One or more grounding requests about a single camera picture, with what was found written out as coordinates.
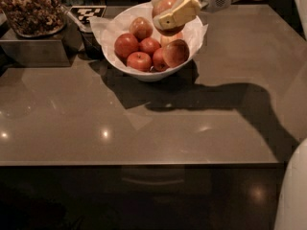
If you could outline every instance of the white bowl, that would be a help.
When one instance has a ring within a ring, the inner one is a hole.
[[[129,32],[130,23],[136,17],[142,16],[152,21],[152,3],[139,4],[137,6],[131,7],[120,14],[118,14],[114,19],[109,21],[105,29],[101,32],[95,32],[94,35],[99,35],[96,38],[101,44],[103,53],[107,61],[112,64],[115,68],[133,76],[140,81],[159,81],[166,78],[176,71],[181,69],[188,61],[190,61],[195,53],[200,49],[203,43],[203,37],[206,33],[207,25],[203,26],[201,20],[197,17],[193,21],[187,23],[182,30],[183,39],[187,42],[190,49],[190,57],[187,61],[175,68],[169,68],[164,72],[141,72],[131,67],[126,66],[114,53],[114,42],[116,38],[123,34]],[[153,38],[160,41],[160,33],[153,27]]]

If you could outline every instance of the qr code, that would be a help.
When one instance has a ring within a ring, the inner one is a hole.
[[[105,10],[106,6],[73,6],[70,11],[85,24],[90,17],[102,17]]]

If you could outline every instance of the red apple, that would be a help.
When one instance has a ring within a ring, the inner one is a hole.
[[[158,48],[153,54],[153,68],[157,72],[164,72],[169,66],[163,58],[163,49]]]
[[[162,35],[160,36],[160,44],[161,44],[161,47],[166,46],[167,44],[169,44],[169,43],[172,42],[172,41],[175,41],[176,39],[183,39],[183,33],[182,33],[182,32],[179,32],[179,33],[177,33],[177,34],[170,35],[170,36],[167,36],[167,35],[162,34]]]
[[[159,1],[155,6],[153,6],[152,10],[152,17],[156,17],[157,15],[160,15],[162,12],[165,12],[166,10],[170,9],[174,4],[176,0],[161,0]],[[173,28],[172,30],[160,30],[156,28],[162,35],[175,35],[182,31],[184,28],[184,25]]]
[[[143,39],[139,44],[140,51],[147,53],[148,55],[150,55],[150,57],[152,57],[154,51],[156,51],[160,47],[160,43],[153,37],[147,37]]]
[[[133,52],[127,58],[127,66],[142,72],[149,72],[152,67],[152,59],[144,52]]]
[[[166,64],[172,68],[182,64],[190,56],[189,46],[182,39],[172,41],[162,49],[163,58]]]
[[[138,40],[133,34],[121,34],[114,43],[115,54],[121,59],[126,59],[131,53],[138,51],[138,44]]]
[[[154,28],[148,19],[137,17],[131,22],[129,31],[138,40],[143,40],[153,34]]]

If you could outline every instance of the food container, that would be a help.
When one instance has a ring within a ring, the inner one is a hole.
[[[40,37],[65,26],[60,0],[0,0],[11,28],[23,37]]]

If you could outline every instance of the countertop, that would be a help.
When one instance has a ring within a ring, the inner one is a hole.
[[[194,60],[157,82],[83,52],[70,67],[10,67],[0,77],[0,165],[289,161],[307,137],[306,41],[267,5],[205,19]]]

